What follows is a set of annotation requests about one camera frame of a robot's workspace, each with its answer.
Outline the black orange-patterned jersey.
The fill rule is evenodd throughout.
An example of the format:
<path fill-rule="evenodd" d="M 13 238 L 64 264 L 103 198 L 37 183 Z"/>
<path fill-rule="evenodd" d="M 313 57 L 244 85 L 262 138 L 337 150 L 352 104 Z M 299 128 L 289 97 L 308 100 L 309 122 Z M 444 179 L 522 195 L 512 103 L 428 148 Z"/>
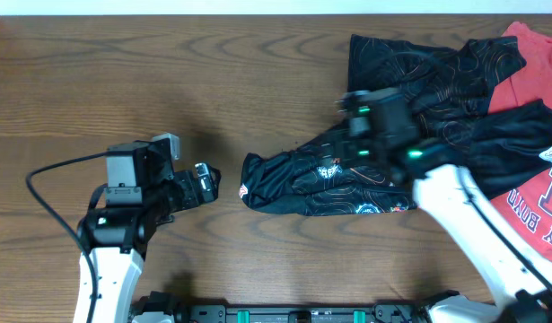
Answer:
<path fill-rule="evenodd" d="M 541 99 L 494 112 L 526 61 L 513 37 L 462 48 L 353 35 L 341 122 L 296 149 L 249 154 L 243 203 L 267 214 L 378 214 L 415 207 L 413 178 L 434 162 L 468 168 L 488 198 L 549 167 L 552 109 Z"/>

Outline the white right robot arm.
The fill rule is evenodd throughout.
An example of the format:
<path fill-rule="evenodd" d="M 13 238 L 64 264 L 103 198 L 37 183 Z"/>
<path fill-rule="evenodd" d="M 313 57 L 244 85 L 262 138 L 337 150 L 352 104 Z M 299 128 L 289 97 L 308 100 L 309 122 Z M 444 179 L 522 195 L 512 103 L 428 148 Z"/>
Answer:
<path fill-rule="evenodd" d="M 492 206 L 461 154 L 423 139 L 396 88 L 344 94 L 348 124 L 334 145 L 347 163 L 375 160 L 394 184 L 409 182 L 416 205 L 431 215 L 477 269 L 493 301 L 448 292 L 418 306 L 417 322 L 552 322 L 552 263 Z"/>

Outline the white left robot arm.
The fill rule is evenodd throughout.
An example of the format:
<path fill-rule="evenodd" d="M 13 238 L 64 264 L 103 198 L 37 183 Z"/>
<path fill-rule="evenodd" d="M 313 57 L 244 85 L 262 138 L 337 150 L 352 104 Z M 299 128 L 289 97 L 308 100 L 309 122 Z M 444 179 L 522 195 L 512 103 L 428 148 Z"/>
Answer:
<path fill-rule="evenodd" d="M 179 148 L 173 135 L 108 148 L 108 181 L 77 228 L 83 253 L 74 321 L 126 322 L 157 228 L 218 198 L 221 172 L 204 162 L 174 170 Z"/>

